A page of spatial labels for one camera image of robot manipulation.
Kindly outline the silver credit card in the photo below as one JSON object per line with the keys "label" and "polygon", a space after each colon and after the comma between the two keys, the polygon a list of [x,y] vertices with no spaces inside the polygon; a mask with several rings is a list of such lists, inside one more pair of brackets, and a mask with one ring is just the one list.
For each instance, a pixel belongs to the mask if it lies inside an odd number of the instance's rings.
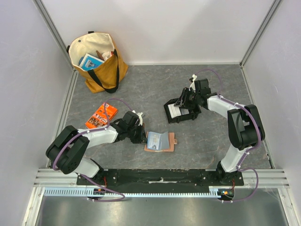
{"label": "silver credit card", "polygon": [[147,137],[147,148],[158,151],[161,147],[162,134],[156,132],[149,132]]}

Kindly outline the black plastic bin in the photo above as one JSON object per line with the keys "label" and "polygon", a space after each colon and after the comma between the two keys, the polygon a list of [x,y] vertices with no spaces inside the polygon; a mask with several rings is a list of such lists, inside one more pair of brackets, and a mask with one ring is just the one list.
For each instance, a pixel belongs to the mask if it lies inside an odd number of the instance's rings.
{"label": "black plastic bin", "polygon": [[164,110],[165,110],[166,118],[167,118],[167,121],[169,124],[180,123],[182,121],[187,121],[187,120],[195,120],[198,117],[198,115],[201,114],[200,107],[198,105],[196,105],[193,110],[180,108],[182,115],[172,119],[170,116],[168,105],[174,104],[176,102],[176,100],[177,100],[177,98],[170,99],[167,103],[164,104]]}

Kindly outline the brown leather card holder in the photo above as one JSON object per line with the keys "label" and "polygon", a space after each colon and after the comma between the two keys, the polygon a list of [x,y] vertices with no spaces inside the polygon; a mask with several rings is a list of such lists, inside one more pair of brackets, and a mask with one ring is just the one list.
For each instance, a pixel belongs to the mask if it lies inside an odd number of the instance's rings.
{"label": "brown leather card holder", "polygon": [[161,153],[173,152],[174,146],[178,143],[174,133],[147,132],[147,144],[144,150],[147,152]]}

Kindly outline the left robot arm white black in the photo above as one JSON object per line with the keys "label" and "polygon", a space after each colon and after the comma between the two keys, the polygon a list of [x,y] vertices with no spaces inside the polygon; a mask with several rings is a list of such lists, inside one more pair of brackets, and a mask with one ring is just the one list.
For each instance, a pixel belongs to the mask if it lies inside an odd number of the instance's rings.
{"label": "left robot arm white black", "polygon": [[84,157],[87,149],[130,139],[133,144],[146,144],[143,113],[128,111],[123,118],[98,129],[65,127],[46,150],[46,156],[55,170],[65,175],[71,173],[87,176],[89,182],[98,185],[103,181],[102,168],[94,160]]}

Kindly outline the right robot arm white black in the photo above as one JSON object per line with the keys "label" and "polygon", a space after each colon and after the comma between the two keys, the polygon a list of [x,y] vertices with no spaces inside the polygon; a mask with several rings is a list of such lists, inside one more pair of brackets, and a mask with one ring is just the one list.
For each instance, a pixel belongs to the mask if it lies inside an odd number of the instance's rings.
{"label": "right robot arm white black", "polygon": [[190,86],[182,90],[174,106],[192,111],[203,107],[227,119],[230,147],[218,163],[215,179],[220,185],[227,185],[242,171],[241,164],[250,151],[261,145],[265,132],[255,105],[241,105],[211,92],[208,79],[190,78]]}

